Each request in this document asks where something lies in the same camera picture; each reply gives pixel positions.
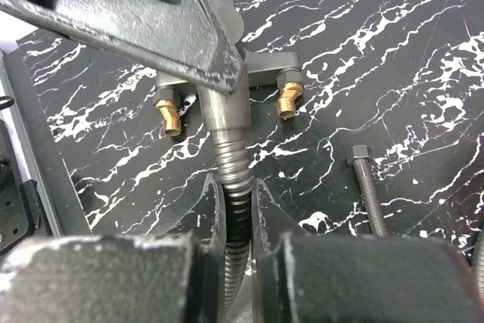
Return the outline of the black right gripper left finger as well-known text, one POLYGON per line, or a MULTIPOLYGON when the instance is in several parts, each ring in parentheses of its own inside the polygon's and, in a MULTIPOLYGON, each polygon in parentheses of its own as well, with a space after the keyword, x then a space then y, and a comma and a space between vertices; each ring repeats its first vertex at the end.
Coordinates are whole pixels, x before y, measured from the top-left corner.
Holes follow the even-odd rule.
POLYGON ((30 238, 1 265, 3 322, 224 322, 225 207, 207 175, 160 236, 30 238))

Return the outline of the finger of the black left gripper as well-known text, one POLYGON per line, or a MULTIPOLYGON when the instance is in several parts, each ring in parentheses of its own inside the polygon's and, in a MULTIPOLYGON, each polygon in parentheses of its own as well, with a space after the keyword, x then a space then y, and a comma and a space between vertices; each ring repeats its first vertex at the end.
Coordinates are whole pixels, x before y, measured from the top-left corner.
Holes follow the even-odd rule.
POLYGON ((1 0, 7 14, 195 84, 221 66, 225 28, 210 0, 1 0))

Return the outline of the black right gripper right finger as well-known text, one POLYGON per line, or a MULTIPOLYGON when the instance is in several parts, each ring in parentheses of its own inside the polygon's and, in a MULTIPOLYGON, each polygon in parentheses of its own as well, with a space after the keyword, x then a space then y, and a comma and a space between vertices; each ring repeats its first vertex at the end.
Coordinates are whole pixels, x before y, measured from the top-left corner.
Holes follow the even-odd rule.
POLYGON ((256 322, 481 322, 466 260, 426 238, 314 235, 253 183, 256 322))

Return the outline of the dark grey faucet mixer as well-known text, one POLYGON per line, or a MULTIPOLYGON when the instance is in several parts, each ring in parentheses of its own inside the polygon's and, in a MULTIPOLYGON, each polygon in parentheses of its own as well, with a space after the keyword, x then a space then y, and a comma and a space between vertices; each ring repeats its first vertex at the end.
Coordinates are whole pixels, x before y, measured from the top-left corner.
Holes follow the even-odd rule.
POLYGON ((206 84, 195 84, 177 76, 159 72, 155 78, 154 106, 163 117, 163 130, 169 137, 182 133, 179 109, 182 98, 187 95, 200 97, 205 124, 210 131, 244 129, 250 124, 249 90, 257 86, 276 85, 278 116, 289 119, 295 116, 296 99, 304 90, 302 66, 295 52, 254 53, 248 51, 243 42, 244 20, 235 10, 233 0, 210 0, 220 25, 225 28, 227 43, 220 45, 215 62, 221 66, 223 61, 234 57, 233 64, 224 71, 209 73, 219 76, 215 83, 211 79, 206 84), (223 56, 230 51, 231 56, 223 56))

